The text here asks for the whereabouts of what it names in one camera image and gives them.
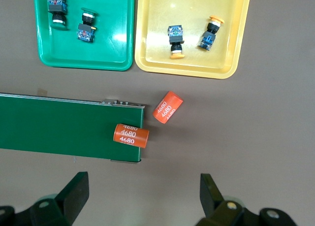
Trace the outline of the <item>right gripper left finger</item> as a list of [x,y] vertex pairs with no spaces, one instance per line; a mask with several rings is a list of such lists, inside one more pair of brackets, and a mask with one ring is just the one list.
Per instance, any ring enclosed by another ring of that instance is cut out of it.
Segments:
[[19,213],[0,207],[2,226],[71,226],[89,199],[89,176],[78,172],[57,194],[43,197]]

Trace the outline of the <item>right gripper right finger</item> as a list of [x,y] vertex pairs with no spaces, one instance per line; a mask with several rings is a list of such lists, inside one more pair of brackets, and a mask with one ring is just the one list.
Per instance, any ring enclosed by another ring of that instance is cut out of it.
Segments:
[[200,174],[200,202],[205,217],[198,226],[295,226],[284,211],[263,208],[254,214],[234,200],[225,200],[210,174]]

